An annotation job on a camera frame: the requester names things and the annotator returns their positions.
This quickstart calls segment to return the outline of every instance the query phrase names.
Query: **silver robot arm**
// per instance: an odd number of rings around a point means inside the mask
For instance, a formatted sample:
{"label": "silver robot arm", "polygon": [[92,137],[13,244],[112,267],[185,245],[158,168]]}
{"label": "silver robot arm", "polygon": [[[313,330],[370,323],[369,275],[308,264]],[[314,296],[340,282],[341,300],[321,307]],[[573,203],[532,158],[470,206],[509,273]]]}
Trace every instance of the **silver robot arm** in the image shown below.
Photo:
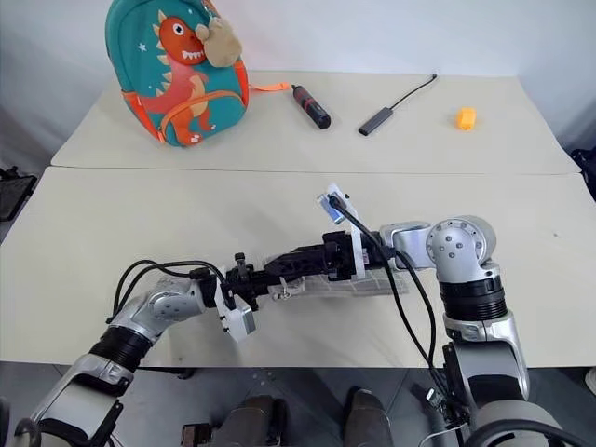
{"label": "silver robot arm", "polygon": [[[219,295],[222,302],[219,287],[217,291],[215,301]],[[100,341],[40,402],[29,424],[23,424],[23,431],[39,430],[41,433],[34,436],[41,436],[44,447],[106,445],[123,409],[118,398],[126,392],[147,351],[168,327],[200,315],[205,309],[197,281],[172,277],[159,280],[152,291],[124,306]],[[223,318],[232,320],[224,327],[241,338],[243,321],[227,308],[221,311],[226,312]],[[30,437],[23,434],[15,442],[30,445]]]}
{"label": "silver robot arm", "polygon": [[[469,410],[471,430],[503,419],[559,427],[544,409],[527,401],[530,381],[520,338],[505,302],[499,265],[491,259],[496,245],[493,228],[478,217],[460,216],[434,226],[387,225],[379,233],[414,268],[437,270],[443,321],[452,339],[443,347],[445,371]],[[397,257],[391,262],[405,268]],[[501,433],[491,438],[495,440],[509,447],[549,445],[544,436],[523,431]]]}

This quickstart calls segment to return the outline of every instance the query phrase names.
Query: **white wall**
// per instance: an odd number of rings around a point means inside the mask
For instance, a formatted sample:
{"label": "white wall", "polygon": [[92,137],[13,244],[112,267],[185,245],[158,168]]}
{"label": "white wall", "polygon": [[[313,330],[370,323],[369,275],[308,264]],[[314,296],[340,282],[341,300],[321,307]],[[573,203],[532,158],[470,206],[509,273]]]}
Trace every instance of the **white wall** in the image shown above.
{"label": "white wall", "polygon": [[[249,68],[518,75],[563,146],[596,144],[594,0],[214,1]],[[101,92],[109,4],[0,0],[5,162],[47,163]]]}

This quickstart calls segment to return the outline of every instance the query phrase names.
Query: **gray floor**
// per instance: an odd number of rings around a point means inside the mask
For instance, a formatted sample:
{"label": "gray floor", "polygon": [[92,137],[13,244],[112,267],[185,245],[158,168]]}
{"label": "gray floor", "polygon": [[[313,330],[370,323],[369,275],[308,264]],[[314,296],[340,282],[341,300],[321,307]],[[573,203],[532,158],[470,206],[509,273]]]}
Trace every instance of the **gray floor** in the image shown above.
{"label": "gray floor", "polygon": [[[0,395],[12,404],[12,426],[60,378],[66,367],[0,363]],[[583,384],[585,369],[532,370],[532,401],[561,425],[596,441],[596,397]],[[416,397],[429,385],[422,370],[396,369],[205,369],[188,380],[165,372],[139,371],[123,398],[125,410],[115,437],[126,447],[177,446],[183,424],[221,423],[248,396],[270,394],[290,407],[294,445],[341,446],[341,421],[348,390],[369,388],[391,420],[396,446],[416,446],[440,420]],[[455,446],[451,435],[427,447]]]}

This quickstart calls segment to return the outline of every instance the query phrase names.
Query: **dinosaur backpack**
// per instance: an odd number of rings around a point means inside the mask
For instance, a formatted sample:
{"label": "dinosaur backpack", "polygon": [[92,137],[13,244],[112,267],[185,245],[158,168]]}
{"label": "dinosaur backpack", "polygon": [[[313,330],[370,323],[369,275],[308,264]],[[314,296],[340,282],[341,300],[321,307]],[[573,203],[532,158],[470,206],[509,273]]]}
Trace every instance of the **dinosaur backpack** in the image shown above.
{"label": "dinosaur backpack", "polygon": [[195,33],[215,17],[209,0],[115,0],[110,7],[105,41],[122,96],[161,142],[202,142],[246,111],[244,63],[212,66]]}

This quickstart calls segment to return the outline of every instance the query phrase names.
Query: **beige plush toy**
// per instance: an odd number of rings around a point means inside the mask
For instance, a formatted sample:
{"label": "beige plush toy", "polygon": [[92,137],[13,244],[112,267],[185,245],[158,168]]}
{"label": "beige plush toy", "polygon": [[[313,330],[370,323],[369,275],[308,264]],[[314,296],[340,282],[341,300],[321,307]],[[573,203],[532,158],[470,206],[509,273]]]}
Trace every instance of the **beige plush toy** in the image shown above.
{"label": "beige plush toy", "polygon": [[229,67],[242,53],[242,46],[232,27],[220,17],[211,19],[209,28],[205,25],[197,25],[195,33],[205,47],[207,60],[214,67]]}

